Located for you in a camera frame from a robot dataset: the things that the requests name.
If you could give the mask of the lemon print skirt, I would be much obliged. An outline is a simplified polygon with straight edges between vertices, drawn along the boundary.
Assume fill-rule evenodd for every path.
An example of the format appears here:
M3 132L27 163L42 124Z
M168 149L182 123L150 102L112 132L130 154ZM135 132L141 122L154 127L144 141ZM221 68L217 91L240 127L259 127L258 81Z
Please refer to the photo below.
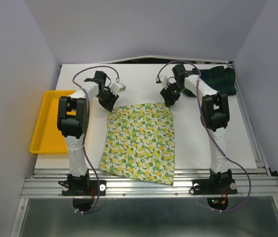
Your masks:
M175 137L171 109L164 103L145 103L120 106L109 112L100 170L172 186Z

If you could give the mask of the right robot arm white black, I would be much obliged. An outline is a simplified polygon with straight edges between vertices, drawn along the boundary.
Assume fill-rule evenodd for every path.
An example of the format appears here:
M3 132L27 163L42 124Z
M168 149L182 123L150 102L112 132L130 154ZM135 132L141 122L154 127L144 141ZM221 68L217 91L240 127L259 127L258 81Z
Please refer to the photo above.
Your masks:
M163 86L160 94L167 107L173 106L181 92L191 91L197 99L200 121L209 137L210 168L207 179L193 180L194 195L220 194L234 182L230 161L226 155L226 128L230 121L227 94L222 94L201 79L201 72L186 70L182 61L172 68L174 80L157 74L156 82Z

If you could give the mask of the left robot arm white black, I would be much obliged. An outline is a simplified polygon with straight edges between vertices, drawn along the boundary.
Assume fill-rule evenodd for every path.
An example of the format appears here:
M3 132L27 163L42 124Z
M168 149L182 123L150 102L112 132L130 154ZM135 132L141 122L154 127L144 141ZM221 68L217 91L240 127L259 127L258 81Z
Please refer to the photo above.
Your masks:
M85 155L90 100L97 98L99 104L111 112L119 93L125 90L119 78L110 85L106 85L107 79L105 72L96 71L94 77L86 78L76 92L59 98L57 128L65 139L69 157L67 180L59 184L66 195L86 195L92 191Z

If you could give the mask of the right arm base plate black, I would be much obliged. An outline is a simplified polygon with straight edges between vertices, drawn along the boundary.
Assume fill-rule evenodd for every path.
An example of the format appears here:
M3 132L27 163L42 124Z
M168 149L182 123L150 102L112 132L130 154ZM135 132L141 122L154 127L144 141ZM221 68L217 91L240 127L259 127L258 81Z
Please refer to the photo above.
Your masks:
M193 192L194 195L222 195L226 191L229 195L238 193L234 179L215 184L208 179L194 179L192 182L193 186L190 188L190 193Z

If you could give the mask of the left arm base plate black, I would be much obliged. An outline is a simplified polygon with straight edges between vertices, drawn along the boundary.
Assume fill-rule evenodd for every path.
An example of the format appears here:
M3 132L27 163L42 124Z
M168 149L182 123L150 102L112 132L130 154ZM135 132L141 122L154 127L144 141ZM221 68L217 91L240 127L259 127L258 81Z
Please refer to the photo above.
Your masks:
M69 185L68 181L58 181L62 187L63 196L105 196L106 195L106 181L90 180L86 184Z

